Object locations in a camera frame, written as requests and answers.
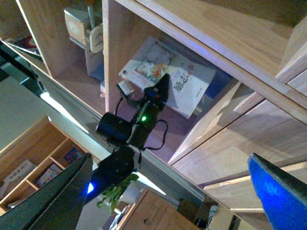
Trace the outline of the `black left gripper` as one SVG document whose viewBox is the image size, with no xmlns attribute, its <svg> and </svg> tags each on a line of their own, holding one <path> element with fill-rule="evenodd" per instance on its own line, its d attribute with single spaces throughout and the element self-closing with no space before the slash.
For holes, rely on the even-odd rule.
<svg viewBox="0 0 307 230">
<path fill-rule="evenodd" d="M 127 144 L 138 149 L 144 145 L 158 122 L 159 114 L 164 109 L 169 95 L 169 74 L 165 74 L 156 85 L 144 89 L 144 97 L 140 99 L 137 111 L 130 121 L 131 136 Z"/>
</svg>

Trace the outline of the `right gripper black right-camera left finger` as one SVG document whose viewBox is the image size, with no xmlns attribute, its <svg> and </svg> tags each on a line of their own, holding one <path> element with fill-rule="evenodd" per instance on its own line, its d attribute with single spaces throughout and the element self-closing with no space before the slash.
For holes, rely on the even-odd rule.
<svg viewBox="0 0 307 230">
<path fill-rule="evenodd" d="M 0 218 L 2 230 L 74 230 L 92 177 L 90 153 Z"/>
</svg>

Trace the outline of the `right gripper blue-lit right-camera right finger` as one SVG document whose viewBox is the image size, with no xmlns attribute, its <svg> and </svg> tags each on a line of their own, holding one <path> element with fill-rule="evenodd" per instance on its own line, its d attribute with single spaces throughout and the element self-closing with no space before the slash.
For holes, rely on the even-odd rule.
<svg viewBox="0 0 307 230">
<path fill-rule="evenodd" d="M 257 197 L 274 230 L 307 228 L 307 184 L 252 153 L 248 170 Z"/>
</svg>

